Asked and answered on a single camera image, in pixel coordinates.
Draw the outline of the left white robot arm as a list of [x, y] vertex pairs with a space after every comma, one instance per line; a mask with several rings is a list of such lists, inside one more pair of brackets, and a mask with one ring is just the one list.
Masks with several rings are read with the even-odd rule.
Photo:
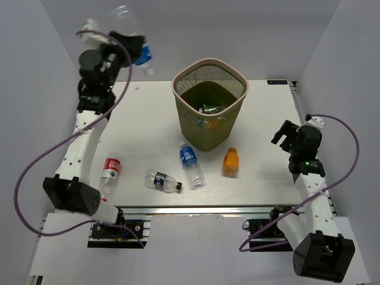
[[115, 104], [112, 88], [122, 68], [140, 57], [144, 36], [123, 36], [111, 31], [107, 37], [90, 35], [90, 49], [79, 57], [77, 106], [74, 137], [54, 177], [45, 178], [43, 189], [55, 208], [85, 214], [105, 223], [113, 237], [125, 231], [120, 209], [101, 199], [99, 190], [90, 186], [93, 157]]

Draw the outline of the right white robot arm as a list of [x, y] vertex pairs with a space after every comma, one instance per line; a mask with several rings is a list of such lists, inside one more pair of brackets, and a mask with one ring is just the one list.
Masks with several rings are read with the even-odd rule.
[[298, 126], [288, 120], [271, 140], [289, 153], [289, 171], [304, 201], [304, 218], [296, 212], [269, 220], [269, 232], [285, 235], [293, 249], [298, 276], [341, 283], [355, 253], [354, 242], [343, 236], [328, 200], [325, 170], [317, 158], [324, 122], [319, 117]]

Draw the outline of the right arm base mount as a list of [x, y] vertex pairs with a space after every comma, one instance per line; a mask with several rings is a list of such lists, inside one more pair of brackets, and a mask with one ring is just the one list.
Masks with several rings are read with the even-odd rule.
[[[242, 224], [242, 229], [247, 231], [250, 235], [263, 228], [270, 222], [270, 219], [249, 219], [245, 220]], [[284, 233], [278, 229], [277, 226], [271, 226], [268, 230], [260, 233], [257, 237], [249, 242], [249, 247], [257, 247], [263, 245], [271, 245], [278, 242], [284, 242]], [[292, 252], [293, 249], [289, 243], [269, 248], [259, 249], [258, 252]]]

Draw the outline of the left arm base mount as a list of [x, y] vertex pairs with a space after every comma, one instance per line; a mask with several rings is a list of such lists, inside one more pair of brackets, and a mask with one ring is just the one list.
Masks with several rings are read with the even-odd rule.
[[102, 249], [142, 249], [150, 235], [153, 216], [127, 214], [124, 225], [128, 228], [110, 227], [93, 223], [88, 237], [88, 248]]

